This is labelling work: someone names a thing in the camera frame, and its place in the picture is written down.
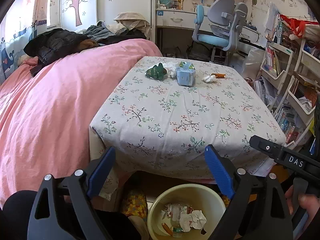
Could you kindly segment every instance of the pink bedspread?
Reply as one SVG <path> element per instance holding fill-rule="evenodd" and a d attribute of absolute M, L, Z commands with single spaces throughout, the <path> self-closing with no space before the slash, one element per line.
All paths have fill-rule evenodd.
<path fill-rule="evenodd" d="M 37 58 L 0 87 L 0 204 L 43 177 L 69 176 L 89 162 L 89 124 L 127 72 L 144 56 L 161 56 L 151 41 L 122 41 L 59 59 L 35 78 Z"/>

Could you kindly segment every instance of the trash bin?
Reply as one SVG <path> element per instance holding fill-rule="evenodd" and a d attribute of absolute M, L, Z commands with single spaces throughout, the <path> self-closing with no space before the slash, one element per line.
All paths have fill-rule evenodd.
<path fill-rule="evenodd" d="M 185 203 L 194 210 L 201 210 L 207 222 L 201 234 L 199 229 L 191 229 L 184 233 L 180 240 L 206 240 L 219 223 L 226 208 L 220 196 L 212 189 L 198 184 L 183 184 L 168 189 L 162 193 L 151 206 L 148 213 L 148 230 L 153 240 L 175 239 L 169 236 L 162 228 L 164 206 L 169 203 Z"/>

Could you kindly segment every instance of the silver bolt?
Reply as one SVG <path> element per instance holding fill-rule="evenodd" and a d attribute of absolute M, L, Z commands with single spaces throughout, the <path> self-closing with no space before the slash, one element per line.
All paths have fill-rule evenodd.
<path fill-rule="evenodd" d="M 44 180 L 50 180 L 51 177 L 52 177 L 51 174 L 47 174 L 47 175 L 44 176 Z"/>
<path fill-rule="evenodd" d="M 75 175 L 76 176 L 81 176 L 83 174 L 83 170 L 76 170 Z"/>
<path fill-rule="evenodd" d="M 277 178 L 276 174 L 274 174 L 274 173 L 270 173 L 269 177 L 270 177 L 270 179 L 276 179 Z"/>
<path fill-rule="evenodd" d="M 237 172 L 238 172 L 238 174 L 240 174 L 240 175 L 244 175 L 244 174 L 245 174 L 245 169 L 239 168 L 239 169 L 237 169 Z"/>

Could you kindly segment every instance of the blue gripper pad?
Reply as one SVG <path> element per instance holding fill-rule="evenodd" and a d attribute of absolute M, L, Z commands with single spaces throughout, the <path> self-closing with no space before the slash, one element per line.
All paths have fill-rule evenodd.
<path fill-rule="evenodd" d="M 115 149 L 113 147 L 110 147 L 106 151 L 107 151 L 107 153 L 103 156 L 103 158 L 98 159 L 100 162 L 88 179 L 87 196 L 90 199 L 93 198 L 94 196 L 99 195 L 100 190 L 102 189 L 103 184 L 105 183 L 105 181 L 111 171 L 111 168 L 116 161 Z"/>
<path fill-rule="evenodd" d="M 220 157 L 211 144 L 205 148 L 204 158 L 214 179 L 217 181 L 221 193 L 226 195 L 229 199 L 232 199 L 235 194 L 235 191 L 233 190 L 233 181 L 223 165 L 226 161 L 231 161 Z"/>

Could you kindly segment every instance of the person's finger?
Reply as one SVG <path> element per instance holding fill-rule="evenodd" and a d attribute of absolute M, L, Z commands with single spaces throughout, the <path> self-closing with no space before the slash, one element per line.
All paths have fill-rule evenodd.
<path fill-rule="evenodd" d="M 293 213 L 292 198 L 287 198 L 287 205 L 289 208 L 290 215 L 292 215 L 292 213 Z"/>
<path fill-rule="evenodd" d="M 318 209 L 320 207 L 319 199 L 315 195 L 311 194 L 300 194 L 298 197 L 299 205 L 307 210 L 309 218 L 304 225 L 303 231 L 306 230 L 308 225 L 311 223 L 313 218 L 315 217 Z"/>
<path fill-rule="evenodd" d="M 287 192 L 284 194 L 285 198 L 292 197 L 293 194 L 293 185 L 287 190 Z"/>

